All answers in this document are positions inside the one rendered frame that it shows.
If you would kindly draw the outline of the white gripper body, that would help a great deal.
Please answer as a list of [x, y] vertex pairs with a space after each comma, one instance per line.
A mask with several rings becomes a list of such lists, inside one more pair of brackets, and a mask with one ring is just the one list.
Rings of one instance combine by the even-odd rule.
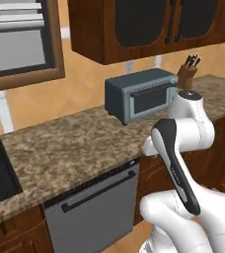
[[146, 156], [156, 157], [158, 151], [156, 150], [151, 136], [148, 136], [142, 146], [143, 154]]

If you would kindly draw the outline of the blue-grey toaster oven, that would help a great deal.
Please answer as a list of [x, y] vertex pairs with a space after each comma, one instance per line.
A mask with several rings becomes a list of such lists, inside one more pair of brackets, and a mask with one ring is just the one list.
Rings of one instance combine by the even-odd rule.
[[[171, 82], [176, 87], [130, 97], [133, 91], [165, 82]], [[176, 96], [177, 86], [178, 76], [161, 68], [110, 78], [105, 81], [105, 109], [126, 126], [129, 122], [166, 109]]]

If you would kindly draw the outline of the wooden knife block with knives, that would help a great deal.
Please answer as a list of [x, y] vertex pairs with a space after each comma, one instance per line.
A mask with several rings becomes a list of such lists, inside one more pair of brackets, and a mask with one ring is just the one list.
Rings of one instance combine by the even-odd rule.
[[192, 86], [192, 79], [197, 71], [196, 66], [200, 62], [198, 53], [190, 54], [186, 62], [181, 66], [178, 72], [178, 87], [181, 89], [190, 89]]

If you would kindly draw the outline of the grey dishwasher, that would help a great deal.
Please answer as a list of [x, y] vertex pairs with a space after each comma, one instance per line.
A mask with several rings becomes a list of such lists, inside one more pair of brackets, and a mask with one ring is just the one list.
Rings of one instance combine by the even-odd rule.
[[[122, 179], [133, 170], [136, 176], [64, 213], [69, 206]], [[43, 204], [54, 253], [101, 253], [132, 230], [139, 160], [120, 165], [79, 187]]]

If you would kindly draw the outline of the glass cupboard door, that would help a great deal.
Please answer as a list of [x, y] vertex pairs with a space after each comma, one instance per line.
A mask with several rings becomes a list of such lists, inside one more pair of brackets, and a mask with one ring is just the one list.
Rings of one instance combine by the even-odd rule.
[[225, 0], [184, 0], [181, 39], [175, 42], [180, 8], [177, 0], [172, 35], [174, 50], [225, 42]]
[[170, 0], [113, 0], [105, 24], [105, 64], [164, 52]]

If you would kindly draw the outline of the wood-framed window with blinds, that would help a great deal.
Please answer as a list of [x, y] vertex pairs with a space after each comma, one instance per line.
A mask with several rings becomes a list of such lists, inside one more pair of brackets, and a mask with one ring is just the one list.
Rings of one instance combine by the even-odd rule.
[[0, 91], [64, 76], [57, 0], [0, 0]]

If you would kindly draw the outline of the dark wood wall cupboard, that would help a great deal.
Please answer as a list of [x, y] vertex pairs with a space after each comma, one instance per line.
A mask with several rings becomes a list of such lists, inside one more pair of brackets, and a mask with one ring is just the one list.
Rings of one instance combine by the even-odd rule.
[[[100, 64], [105, 64], [105, 24], [113, 0], [68, 0], [72, 49]], [[169, 43], [164, 52], [179, 51]]]

